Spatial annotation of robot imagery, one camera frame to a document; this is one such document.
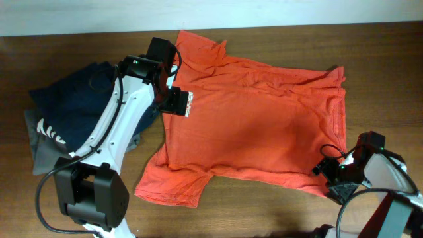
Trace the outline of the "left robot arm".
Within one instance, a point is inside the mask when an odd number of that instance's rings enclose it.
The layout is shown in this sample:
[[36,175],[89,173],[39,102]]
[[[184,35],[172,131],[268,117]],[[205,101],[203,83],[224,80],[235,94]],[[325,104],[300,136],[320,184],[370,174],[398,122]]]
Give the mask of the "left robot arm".
[[126,56],[114,66],[114,88],[102,116],[71,160],[61,158],[54,178],[60,212],[94,237],[133,237],[125,215],[129,192],[120,177],[126,148],[148,110],[187,116],[191,92],[173,86],[180,54]]

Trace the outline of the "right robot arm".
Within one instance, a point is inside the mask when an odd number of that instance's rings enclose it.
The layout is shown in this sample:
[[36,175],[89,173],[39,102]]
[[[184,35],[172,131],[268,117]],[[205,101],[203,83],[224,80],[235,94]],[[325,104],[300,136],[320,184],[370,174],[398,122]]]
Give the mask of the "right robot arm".
[[[355,151],[342,163],[325,157],[313,173],[326,178],[326,197],[341,205],[336,225],[320,227],[319,237],[422,236],[422,193],[408,175],[401,156],[389,151]],[[379,197],[376,211],[360,231],[341,230],[347,205],[364,194]]]

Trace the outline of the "folded grey t-shirt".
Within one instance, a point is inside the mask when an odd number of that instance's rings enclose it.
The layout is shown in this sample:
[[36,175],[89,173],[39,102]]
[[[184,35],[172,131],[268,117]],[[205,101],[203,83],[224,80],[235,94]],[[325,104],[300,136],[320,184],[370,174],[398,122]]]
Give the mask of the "folded grey t-shirt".
[[72,158],[88,140],[105,108],[105,104],[100,104],[25,110],[24,118],[34,160],[32,173],[47,173],[60,157]]

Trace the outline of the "red orange t-shirt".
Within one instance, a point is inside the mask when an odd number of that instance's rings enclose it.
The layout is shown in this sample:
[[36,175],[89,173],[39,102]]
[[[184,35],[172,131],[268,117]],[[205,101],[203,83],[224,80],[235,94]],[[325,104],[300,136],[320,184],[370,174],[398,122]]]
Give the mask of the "red orange t-shirt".
[[312,174],[324,144],[346,149],[344,69],[280,68],[229,56],[224,42],[178,34],[175,85],[190,91],[188,116],[163,115],[165,143],[135,195],[195,208],[214,176],[327,193]]

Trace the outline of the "folded navy blue t-shirt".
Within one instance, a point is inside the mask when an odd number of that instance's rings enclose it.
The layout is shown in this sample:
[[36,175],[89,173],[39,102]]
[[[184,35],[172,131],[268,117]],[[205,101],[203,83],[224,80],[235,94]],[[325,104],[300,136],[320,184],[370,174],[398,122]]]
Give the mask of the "folded navy blue t-shirt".
[[29,91],[36,108],[24,112],[28,131],[55,132],[68,153],[88,139],[112,95],[114,68],[92,63],[51,85]]

